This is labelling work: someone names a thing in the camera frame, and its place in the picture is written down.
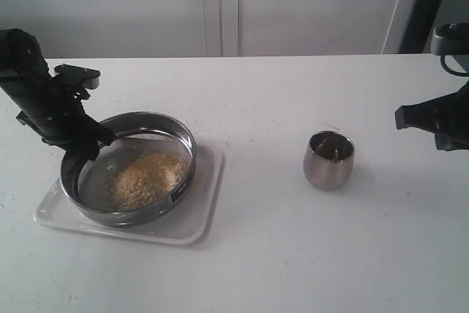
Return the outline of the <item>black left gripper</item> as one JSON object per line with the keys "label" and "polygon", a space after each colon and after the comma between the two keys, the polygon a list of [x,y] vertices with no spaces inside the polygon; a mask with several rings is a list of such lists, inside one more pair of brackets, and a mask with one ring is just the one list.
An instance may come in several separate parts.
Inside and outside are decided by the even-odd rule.
{"label": "black left gripper", "polygon": [[114,140],[111,129],[85,113],[81,101],[89,99],[87,90],[63,84],[54,77],[24,76],[15,82],[15,103],[21,110],[17,120],[46,144],[65,151],[62,169],[95,161],[100,154],[98,142],[108,146]]}

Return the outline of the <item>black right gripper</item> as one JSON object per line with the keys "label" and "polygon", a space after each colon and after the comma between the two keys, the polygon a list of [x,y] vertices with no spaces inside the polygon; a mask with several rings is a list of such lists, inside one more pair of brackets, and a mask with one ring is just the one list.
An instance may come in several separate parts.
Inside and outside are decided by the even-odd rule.
{"label": "black right gripper", "polygon": [[400,106],[394,116],[398,130],[439,130],[435,134],[438,150],[468,150],[468,82],[442,98]]}

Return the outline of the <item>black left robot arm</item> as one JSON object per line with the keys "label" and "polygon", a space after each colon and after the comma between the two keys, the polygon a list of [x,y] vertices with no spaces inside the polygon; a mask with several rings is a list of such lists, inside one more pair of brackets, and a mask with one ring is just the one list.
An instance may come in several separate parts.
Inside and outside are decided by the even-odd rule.
{"label": "black left robot arm", "polygon": [[114,133],[86,114],[83,100],[99,86],[100,71],[58,65],[54,75],[35,36],[20,30],[1,31],[1,88],[21,110],[17,120],[42,141],[66,152],[82,152],[93,161],[100,145]]}

